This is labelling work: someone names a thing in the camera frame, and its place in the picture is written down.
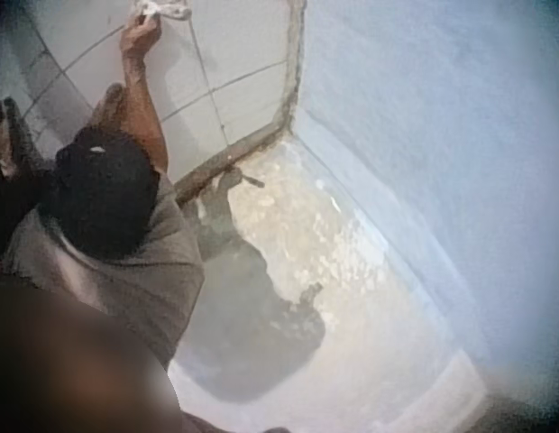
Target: white cloth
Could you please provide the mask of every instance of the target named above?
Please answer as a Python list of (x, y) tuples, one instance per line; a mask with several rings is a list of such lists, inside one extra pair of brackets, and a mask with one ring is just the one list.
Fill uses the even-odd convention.
[(204, 274), (196, 239), (161, 175), (140, 250), (101, 262), (78, 251), (37, 209), (17, 226), (1, 266), (40, 289), (67, 293), (117, 318), (167, 366), (188, 325)]
[(137, 14), (160, 14), (180, 21), (186, 21), (191, 17), (191, 9), (188, 7), (187, 0), (169, 0), (159, 4), (153, 0), (135, 0), (133, 9)]

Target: tile grout line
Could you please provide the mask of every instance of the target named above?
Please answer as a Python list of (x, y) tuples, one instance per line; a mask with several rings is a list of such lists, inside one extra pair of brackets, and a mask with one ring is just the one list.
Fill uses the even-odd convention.
[(197, 101), (199, 101), (199, 99), (206, 97), (207, 95), (209, 95), (209, 93), (204, 93), (198, 97), (195, 97), (194, 99), (192, 99), (190, 102), (187, 102), (186, 104), (184, 104), (183, 106), (181, 106), (180, 108), (176, 108), (174, 111), (172, 111), (171, 113), (169, 113), (168, 115), (165, 115), (160, 121), (163, 123), (167, 120), (170, 120), (171, 117), (173, 117), (174, 115), (176, 115), (177, 113), (179, 113), (180, 111), (185, 110), (186, 108), (189, 108), (191, 106), (193, 106)]
[(206, 82), (206, 85), (207, 85), (207, 94), (209, 95), (209, 97), (211, 99), (211, 103), (214, 107), (215, 115), (217, 116), (217, 121), (219, 122), (220, 131), (222, 133), (222, 136), (224, 137), (225, 145), (229, 146), (229, 141), (227, 140), (227, 136), (225, 135), (225, 131), (224, 131), (224, 124), (222, 123), (222, 117), (219, 115), (219, 110), (217, 109), (217, 105), (215, 104), (214, 93), (212, 92), (212, 89), (209, 86), (209, 79), (207, 78), (206, 65), (204, 64), (203, 57), (201, 56), (201, 51), (199, 50), (199, 44), (197, 43), (196, 31), (193, 28), (193, 23), (192, 23), (191, 19), (189, 19), (189, 30), (191, 31), (191, 39), (193, 39), (193, 44), (196, 48), (197, 57), (199, 58), (199, 65), (201, 66), (201, 71), (202, 71), (203, 76), (204, 76), (204, 81)]
[[(244, 75), (240, 76), (239, 78), (234, 78), (234, 79), (231, 80), (230, 82), (225, 83), (225, 84), (223, 84), (222, 86), (220, 86), (220, 87), (218, 87), (218, 88), (214, 88), (214, 89), (212, 90), (212, 92), (215, 93), (215, 92), (217, 92), (217, 91), (219, 91), (219, 90), (222, 90), (222, 89), (224, 89), (224, 88), (227, 88), (228, 86), (231, 86), (232, 84), (235, 84), (235, 83), (237, 83), (237, 82), (239, 82), (239, 81), (241, 81), (241, 80), (243, 80), (243, 79), (245, 79), (245, 78), (249, 78), (249, 77), (251, 77), (252, 75), (258, 74), (258, 73), (263, 72), (263, 71), (265, 71), (265, 70), (267, 70), (267, 69), (271, 69), (271, 68), (273, 68), (273, 67), (275, 67), (275, 66), (279, 66), (279, 65), (282, 65), (282, 64), (284, 64), (284, 63), (286, 63), (286, 60), (278, 61), (278, 62), (272, 63), (272, 64), (270, 64), (270, 65), (268, 65), (268, 66), (264, 66), (263, 68), (259, 68), (259, 69), (255, 70), (254, 72), (250, 72), (250, 73), (248, 73), (248, 74), (244, 74)], [(200, 95), (199, 97), (195, 97), (195, 98), (194, 98), (193, 100), (191, 100), (190, 102), (187, 102), (185, 105), (181, 106), (180, 108), (176, 108), (174, 111), (172, 111), (172, 112), (169, 113), (168, 115), (165, 115), (165, 116), (161, 119), (161, 122), (163, 123), (163, 122), (165, 122), (165, 121), (171, 119), (171, 117), (173, 117), (174, 115), (176, 115), (176, 114), (179, 113), (180, 111), (185, 110), (186, 108), (189, 108), (190, 106), (193, 106), (199, 99), (201, 99), (202, 97), (206, 97), (206, 96), (208, 96), (208, 95), (209, 95), (209, 91), (208, 91), (207, 93), (204, 93), (204, 94)], [(268, 106), (271, 105), (271, 104), (275, 104), (276, 102), (277, 102), (277, 101), (273, 101), (272, 103), (269, 103)]]
[(238, 83), (239, 81), (242, 81), (243, 79), (249, 78), (249, 77), (251, 77), (251, 76), (253, 76), (253, 75), (255, 75), (255, 74), (259, 74), (260, 72), (263, 72), (263, 71), (265, 71), (265, 70), (274, 68), (274, 67), (276, 67), (276, 66), (282, 65), (282, 64), (287, 63), (287, 62), (288, 62), (287, 60), (276, 61), (275, 63), (271, 63), (271, 64), (268, 65), (268, 66), (264, 66), (263, 68), (256, 69), (256, 70), (254, 70), (254, 71), (252, 71), (252, 72), (248, 72), (247, 74), (243, 74), (243, 75), (241, 75), (241, 76), (238, 77), (238, 78), (234, 78), (234, 79), (232, 79), (231, 81), (229, 81), (229, 82), (227, 82), (227, 83), (221, 85), (220, 87), (214, 88), (212, 91), (213, 91), (213, 92), (217, 92), (217, 91), (219, 91), (219, 90), (222, 90), (223, 88), (227, 88), (228, 86), (231, 86), (232, 84)]
[(109, 32), (108, 34), (106, 34), (103, 38), (101, 38), (100, 40), (94, 42), (93, 44), (91, 44), (89, 47), (87, 47), (83, 52), (81, 52), (81, 54), (79, 54), (73, 61), (71, 61), (71, 63), (66, 66), (64, 69), (61, 69), (63, 72), (67, 72), (68, 70), (70, 70), (72, 67), (74, 67), (81, 59), (83, 59), (86, 55), (89, 54), (90, 51), (92, 51), (95, 47), (97, 47), (98, 45), (101, 45), (103, 42), (107, 41), (109, 38), (111, 38), (113, 35), (115, 35), (116, 33), (120, 32), (124, 27), (122, 25), (120, 25), (119, 27), (117, 27), (116, 29), (112, 30), (111, 32)]
[[(53, 63), (55, 64), (55, 66), (57, 67), (59, 73), (53, 78), (53, 80), (45, 87), (45, 89), (43, 89), (40, 94), (32, 101), (31, 106), (25, 111), (25, 113), (23, 114), (23, 118), (25, 118), (29, 112), (31, 112), (32, 108), (35, 107), (35, 105), (37, 104), (37, 102), (39, 101), (39, 99), (45, 95), (45, 93), (47, 93), (47, 91), (51, 88), (51, 86), (53, 85), (53, 83), (55, 83), (55, 81), (60, 78), (61, 76), (64, 76), (67, 81), (71, 84), (71, 86), (73, 87), (73, 89), (78, 93), (78, 95), (81, 97), (81, 99), (83, 99), (83, 102), (89, 107), (90, 110), (93, 110), (93, 107), (87, 102), (86, 98), (83, 96), (83, 94), (79, 91), (79, 89), (77, 88), (77, 86), (75, 85), (75, 83), (71, 80), (71, 78), (69, 78), (69, 76), (66, 73), (66, 70), (69, 68), (67, 67), (66, 69), (62, 68), (61, 65), (57, 62), (57, 60), (55, 59), (55, 57), (53, 56), (53, 54), (51, 54), (51, 51), (49, 49), (49, 47), (47, 46), (47, 43), (45, 43), (45, 40), (43, 39), (43, 37), (41, 36), (41, 34), (39, 33), (39, 29), (37, 29), (37, 26), (35, 25), (35, 22), (33, 21), (33, 19), (30, 17), (29, 14), (27, 14), (27, 11), (24, 8), (21, 8), (21, 13), (27, 18), (27, 20), (29, 21), (35, 35), (37, 36), (37, 38), (39, 39), (41, 45), (43, 45), (44, 51), (46, 52), (51, 59), (53, 60)], [(79, 58), (83, 57), (85, 54), (87, 54), (87, 51), (83, 52)]]

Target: white tile wall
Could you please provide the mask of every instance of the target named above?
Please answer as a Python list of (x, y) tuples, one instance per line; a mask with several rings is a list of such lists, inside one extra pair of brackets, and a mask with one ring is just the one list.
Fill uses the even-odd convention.
[(33, 105), (25, 122), (41, 155), (51, 159), (73, 140), (90, 116), (91, 108), (69, 79), (61, 75)]
[[(207, 93), (188, 23), (164, 20), (162, 28), (161, 40), (146, 59), (151, 97), (160, 118)], [(124, 81), (120, 37), (120, 32), (109, 37), (67, 71), (91, 106), (111, 83)]]
[(286, 63), (281, 63), (214, 92), (229, 143), (271, 122), (280, 108), (286, 72)]
[(0, 99), (12, 97), (22, 112), (59, 71), (24, 15), (0, 23)]
[[(288, 0), (190, 3), (205, 74), (189, 23), (163, 20), (163, 37), (146, 62), (151, 96), (167, 118), (173, 180), (269, 123), (286, 76)], [(29, 111), (38, 147), (51, 157), (85, 124), (87, 104), (95, 106), (111, 83), (123, 81), (119, 31), (132, 1), (23, 4), (30, 19), (22, 14), (10, 28), (0, 25), (0, 97), (10, 95)]]
[(288, 0), (192, 0), (190, 4), (211, 88), (287, 58)]
[(130, 0), (25, 0), (25, 8), (59, 65), (65, 69), (125, 24)]
[(209, 96), (163, 122), (163, 133), (170, 155), (168, 175), (172, 181), (181, 179), (226, 146)]

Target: man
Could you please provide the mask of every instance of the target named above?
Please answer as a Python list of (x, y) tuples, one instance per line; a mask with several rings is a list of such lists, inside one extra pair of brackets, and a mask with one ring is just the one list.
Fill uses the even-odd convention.
[[(11, 237), (0, 270), (116, 318), (167, 368), (204, 276), (165, 175), (167, 148), (145, 76), (143, 58), (159, 38), (159, 17), (130, 18), (121, 39), (125, 87), (111, 86), (89, 125), (58, 152), (42, 196), (14, 157), (20, 144), (5, 133), (16, 116), (0, 115), (0, 196), (8, 198), (0, 215), (14, 214), (0, 220), (2, 237)], [(20, 197), (9, 197), (14, 186)], [(188, 432), (222, 431), (187, 414), (183, 423)]]

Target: water on floor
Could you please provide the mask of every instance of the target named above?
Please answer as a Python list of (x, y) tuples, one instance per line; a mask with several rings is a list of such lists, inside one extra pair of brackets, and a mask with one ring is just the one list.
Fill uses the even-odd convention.
[(239, 431), (383, 431), (431, 387), (454, 346), (353, 210), (293, 140), (186, 204), (206, 283), (170, 367), (185, 410)]

